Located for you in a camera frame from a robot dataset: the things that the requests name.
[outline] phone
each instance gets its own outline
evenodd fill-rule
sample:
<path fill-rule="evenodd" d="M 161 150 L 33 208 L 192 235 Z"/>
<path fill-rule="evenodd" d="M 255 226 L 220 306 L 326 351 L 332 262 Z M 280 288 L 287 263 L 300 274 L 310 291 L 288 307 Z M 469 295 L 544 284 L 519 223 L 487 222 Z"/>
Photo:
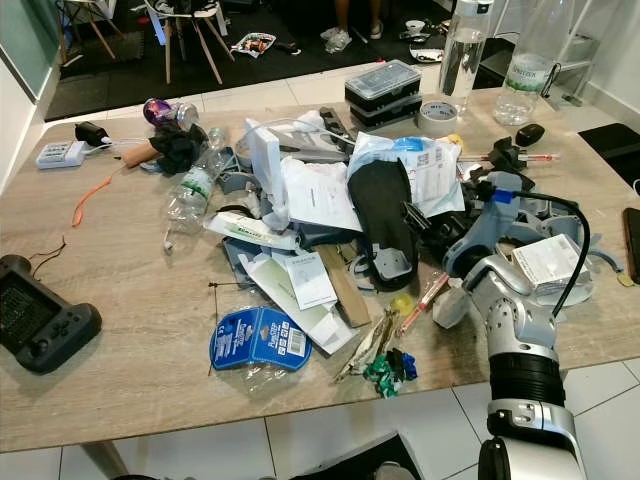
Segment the phone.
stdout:
<path fill-rule="evenodd" d="M 622 212 L 629 259 L 629 276 L 640 284 L 640 210 L 625 208 Z"/>

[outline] white tile floor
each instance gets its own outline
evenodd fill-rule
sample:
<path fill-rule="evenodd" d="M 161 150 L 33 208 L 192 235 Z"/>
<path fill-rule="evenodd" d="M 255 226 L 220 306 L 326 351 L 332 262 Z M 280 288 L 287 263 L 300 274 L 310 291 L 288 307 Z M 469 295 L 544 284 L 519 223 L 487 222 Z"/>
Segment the white tile floor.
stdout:
<path fill-rule="evenodd" d="M 345 78 L 359 65 L 305 77 L 184 97 L 203 111 L 342 101 Z M 438 67 L 424 67 L 420 90 L 435 91 Z M 558 102 L 576 130 L 611 123 L 593 107 Z M 85 115 L 140 115 L 141 106 Z M 48 123 L 45 128 L 54 124 Z M 567 405 L 576 414 L 590 480 L 637 480 L 640 472 L 640 358 L 570 371 Z M 415 451 L 425 480 L 477 478 L 490 398 L 486 383 L 116 442 L 136 473 L 182 480 L 290 478 L 393 430 Z M 0 478 L 90 480 L 101 476 L 79 447 L 0 455 Z"/>

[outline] water bottle cap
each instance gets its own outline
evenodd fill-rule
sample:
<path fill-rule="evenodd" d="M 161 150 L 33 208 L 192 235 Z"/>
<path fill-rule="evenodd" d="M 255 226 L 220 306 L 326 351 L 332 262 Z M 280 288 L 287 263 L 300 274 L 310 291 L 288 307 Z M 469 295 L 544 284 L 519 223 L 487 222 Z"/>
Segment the water bottle cap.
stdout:
<path fill-rule="evenodd" d="M 491 13 L 494 0 L 460 0 L 456 6 L 458 15 L 477 17 Z"/>

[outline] chair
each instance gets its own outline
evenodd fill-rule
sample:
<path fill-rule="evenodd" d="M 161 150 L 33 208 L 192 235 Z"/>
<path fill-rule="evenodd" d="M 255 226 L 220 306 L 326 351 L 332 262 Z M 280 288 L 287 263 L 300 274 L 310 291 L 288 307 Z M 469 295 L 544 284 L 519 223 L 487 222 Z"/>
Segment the chair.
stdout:
<path fill-rule="evenodd" d="M 109 47 L 109 44 L 102 36 L 102 33 L 100 33 L 100 29 L 96 25 L 95 20 L 96 19 L 105 20 L 111 26 L 111 28 L 113 28 L 115 32 L 118 35 L 120 35 L 122 38 L 124 38 L 124 34 L 120 31 L 118 27 L 115 26 L 115 24 L 100 9 L 97 0 L 56 0 L 55 3 L 56 3 L 56 10 L 58 13 L 57 15 L 58 37 L 60 40 L 60 49 L 61 49 L 63 64 L 67 63 L 67 51 L 64 43 L 62 17 L 66 16 L 69 19 L 69 23 L 73 27 L 76 37 L 78 38 L 78 40 L 81 40 L 80 34 L 78 33 L 77 25 L 75 22 L 76 18 L 80 13 L 84 13 L 86 15 L 86 18 L 89 24 L 91 25 L 91 28 L 93 28 L 93 31 L 98 36 L 98 39 L 100 39 L 100 43 L 102 43 L 102 46 L 105 48 L 109 56 L 113 60 L 116 59 L 116 56 L 113 53 L 113 50 L 111 50 L 111 47 Z M 72 11 L 72 9 L 69 8 L 69 4 L 72 4 L 75 7 L 75 11 Z"/>
<path fill-rule="evenodd" d="M 200 39 L 200 45 L 202 46 L 202 51 L 207 57 L 209 65 L 211 66 L 211 70 L 213 71 L 213 74 L 215 75 L 218 83 L 222 85 L 222 78 L 220 77 L 220 73 L 218 72 L 216 64 L 213 61 L 213 58 L 211 57 L 211 52 L 209 51 L 209 47 L 207 47 L 207 42 L 205 41 L 204 36 L 202 35 L 200 26 L 198 25 L 198 21 L 204 22 L 207 25 L 207 27 L 209 27 L 209 30 L 211 30 L 211 33 L 216 38 L 218 43 L 222 46 L 222 48 L 227 53 L 231 61 L 232 62 L 236 61 L 236 59 L 233 58 L 233 55 L 231 54 L 231 52 L 225 45 L 224 41 L 222 40 L 222 37 L 220 36 L 216 28 L 213 26 L 213 23 L 211 22 L 211 17 L 213 17 L 214 15 L 217 15 L 218 20 L 220 20 L 220 15 L 218 14 L 218 11 L 219 11 L 218 4 L 215 4 L 213 7 L 207 10 L 197 11 L 192 16 L 189 14 L 168 14 L 168 13 L 160 12 L 155 9 L 155 7 L 151 4 L 150 0 L 144 0 L 144 3 L 147 5 L 147 11 L 149 12 L 149 17 L 151 18 L 151 22 L 154 24 L 154 28 L 156 28 L 156 33 L 159 33 L 158 32 L 158 26 L 160 23 L 159 19 L 163 19 L 165 21 L 163 33 L 164 33 L 164 36 L 166 37 L 164 50 L 165 50 L 165 62 L 166 62 L 165 68 L 166 68 L 166 75 L 167 75 L 167 84 L 171 83 L 171 35 L 174 30 L 174 27 L 171 26 L 171 23 L 173 21 L 173 23 L 175 24 L 175 31 L 178 34 L 178 41 L 180 43 L 180 53 L 182 55 L 182 59 L 185 60 L 186 50 L 185 50 L 184 40 L 182 38 L 182 21 L 186 19 L 186 20 L 189 20 L 193 25 L 193 28 L 196 31 L 198 38 Z"/>

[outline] black handheld device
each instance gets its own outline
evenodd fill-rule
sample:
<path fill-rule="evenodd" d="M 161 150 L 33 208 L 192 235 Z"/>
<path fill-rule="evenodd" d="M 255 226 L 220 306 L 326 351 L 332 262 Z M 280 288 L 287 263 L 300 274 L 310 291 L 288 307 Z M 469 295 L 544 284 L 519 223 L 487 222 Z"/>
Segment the black handheld device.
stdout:
<path fill-rule="evenodd" d="M 629 276 L 640 284 L 640 210 L 625 208 L 622 212 L 629 259 Z"/>
<path fill-rule="evenodd" d="M 101 325 L 93 305 L 70 305 L 33 278 L 26 258 L 0 258 L 0 343 L 27 370 L 55 370 L 96 336 Z"/>

